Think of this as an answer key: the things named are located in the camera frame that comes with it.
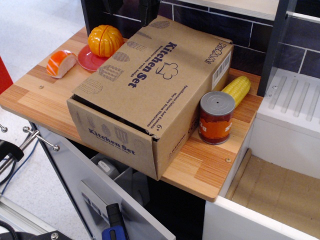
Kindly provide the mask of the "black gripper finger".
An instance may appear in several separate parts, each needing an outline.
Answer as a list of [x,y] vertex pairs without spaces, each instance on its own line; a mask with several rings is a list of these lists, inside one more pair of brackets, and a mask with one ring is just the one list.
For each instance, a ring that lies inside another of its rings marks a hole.
[[139,0],[138,10],[141,26],[148,26],[158,16],[159,0]]
[[123,0],[102,0],[107,13],[115,14],[124,4]]

